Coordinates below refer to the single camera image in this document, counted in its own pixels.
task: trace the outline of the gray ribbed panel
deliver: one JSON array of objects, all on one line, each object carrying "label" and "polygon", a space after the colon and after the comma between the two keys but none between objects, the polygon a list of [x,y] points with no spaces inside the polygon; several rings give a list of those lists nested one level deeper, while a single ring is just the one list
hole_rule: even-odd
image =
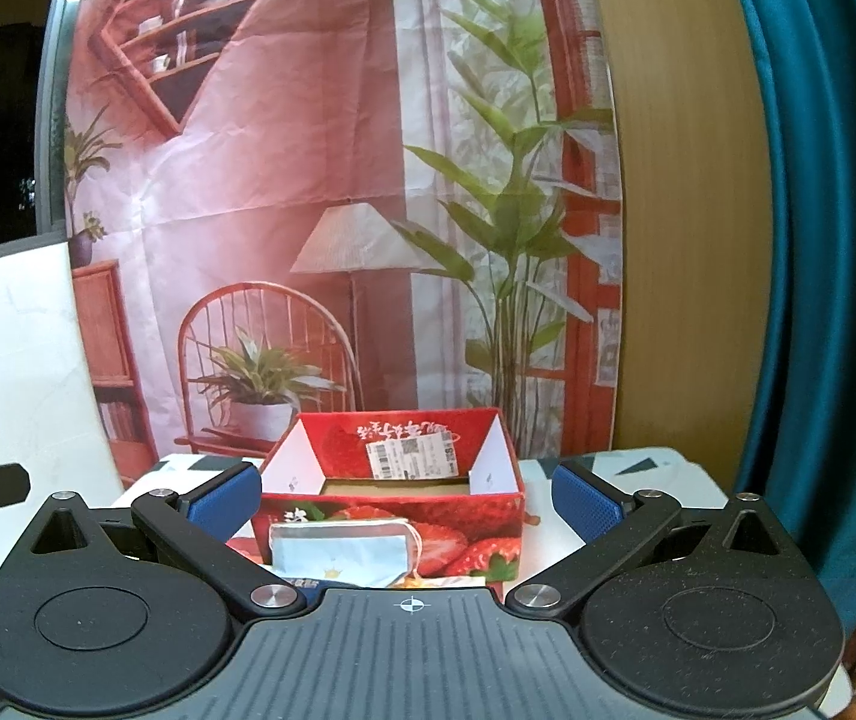
[{"label": "gray ribbed panel", "polygon": [[[400,603],[425,606],[409,613]],[[253,626],[195,693],[148,720],[658,720],[604,683],[564,627],[487,590],[328,590],[313,613]],[[797,712],[791,720],[813,720]],[[26,718],[4,709],[0,720]]]}]

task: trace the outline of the white flower pot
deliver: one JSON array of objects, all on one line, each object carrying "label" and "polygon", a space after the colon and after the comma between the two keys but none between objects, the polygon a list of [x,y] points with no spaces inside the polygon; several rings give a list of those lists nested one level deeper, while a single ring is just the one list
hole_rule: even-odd
[{"label": "white flower pot", "polygon": [[276,442],[285,435],[294,414],[295,409],[290,403],[273,403],[269,406],[231,404],[231,421],[239,434],[265,442]]}]

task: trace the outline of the diamond-shaped shelf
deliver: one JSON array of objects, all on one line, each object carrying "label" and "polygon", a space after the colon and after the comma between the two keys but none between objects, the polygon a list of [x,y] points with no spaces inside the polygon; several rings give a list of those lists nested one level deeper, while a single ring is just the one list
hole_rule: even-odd
[{"label": "diamond-shaped shelf", "polygon": [[256,0],[121,0],[91,46],[167,137],[179,134]]}]

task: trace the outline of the circular black cover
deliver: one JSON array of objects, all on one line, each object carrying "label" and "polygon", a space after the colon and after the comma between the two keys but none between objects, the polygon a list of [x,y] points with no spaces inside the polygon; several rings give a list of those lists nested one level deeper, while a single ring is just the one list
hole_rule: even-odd
[{"label": "circular black cover", "polygon": [[4,586],[0,699],[55,715],[121,714],[207,673],[231,632],[218,594],[183,571],[122,561],[99,577]]},{"label": "circular black cover", "polygon": [[727,567],[686,559],[607,581],[581,618],[591,659],[629,692],[687,715],[778,716],[816,702],[843,642],[818,581]]}]

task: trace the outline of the teal curtain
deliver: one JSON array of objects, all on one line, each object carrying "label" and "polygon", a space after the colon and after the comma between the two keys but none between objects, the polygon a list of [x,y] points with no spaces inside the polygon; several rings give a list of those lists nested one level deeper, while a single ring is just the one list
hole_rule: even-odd
[{"label": "teal curtain", "polygon": [[856,0],[741,0],[770,135],[767,343],[738,488],[856,626]]}]

